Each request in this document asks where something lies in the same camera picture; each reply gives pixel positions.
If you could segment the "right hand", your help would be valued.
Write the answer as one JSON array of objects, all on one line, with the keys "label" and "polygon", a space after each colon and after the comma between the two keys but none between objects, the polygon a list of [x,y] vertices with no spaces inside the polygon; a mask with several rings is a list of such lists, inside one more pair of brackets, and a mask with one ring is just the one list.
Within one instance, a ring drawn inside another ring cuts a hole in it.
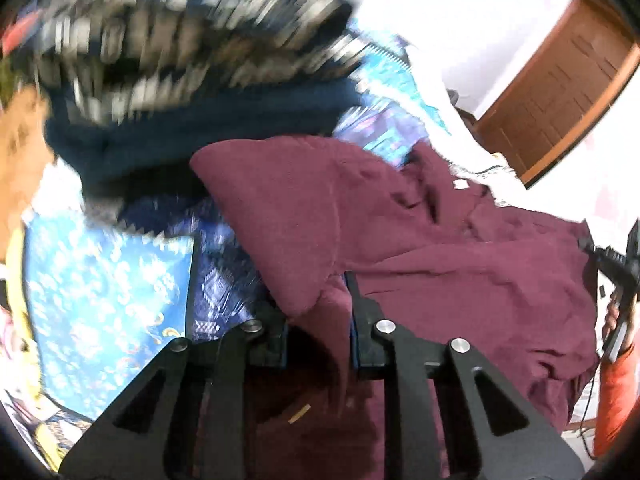
[{"label": "right hand", "polygon": [[[608,302],[608,310],[606,310],[604,325],[602,328],[602,339],[607,340],[610,333],[616,330],[618,321],[620,320],[620,300],[622,299],[622,292],[616,288],[610,296]],[[634,338],[638,332],[638,318],[639,315],[636,312],[636,304],[638,297],[634,297],[628,308],[628,315],[626,317],[627,329],[623,342],[620,344],[620,350],[618,350],[618,356],[622,356],[627,353],[631,346],[634,344]]]}]

